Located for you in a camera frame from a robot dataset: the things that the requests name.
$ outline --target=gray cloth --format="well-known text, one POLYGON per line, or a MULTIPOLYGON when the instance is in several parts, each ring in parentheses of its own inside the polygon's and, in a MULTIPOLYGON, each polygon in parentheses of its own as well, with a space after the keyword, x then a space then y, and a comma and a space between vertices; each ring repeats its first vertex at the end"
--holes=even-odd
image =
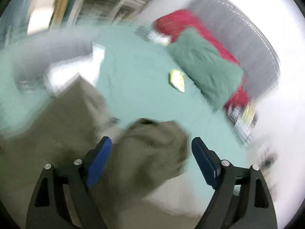
POLYGON ((0 141, 0 199, 21 228, 44 165, 58 167, 83 158, 95 148, 103 128, 108 133, 117 130, 111 121, 104 98, 79 78, 39 114, 28 131, 0 141))
POLYGON ((92 197, 110 229, 120 214, 166 180, 182 174, 188 137, 174 122, 140 119, 113 146, 92 197))

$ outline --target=metal screw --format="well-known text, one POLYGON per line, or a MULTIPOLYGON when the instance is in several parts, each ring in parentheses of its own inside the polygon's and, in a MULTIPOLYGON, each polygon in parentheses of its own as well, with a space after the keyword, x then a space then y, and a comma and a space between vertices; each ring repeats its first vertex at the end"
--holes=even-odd
POLYGON ((229 166, 230 162, 228 160, 222 160, 222 165, 223 166, 229 166))
POLYGON ((75 165, 80 165, 83 161, 81 159, 74 160, 75 165))
POLYGON ((52 165, 51 164, 46 164, 45 169, 51 169, 52 165))
POLYGON ((252 165, 252 168, 253 168, 254 170, 260 170, 260 167, 259 167, 258 165, 256 165, 256 164, 252 165))

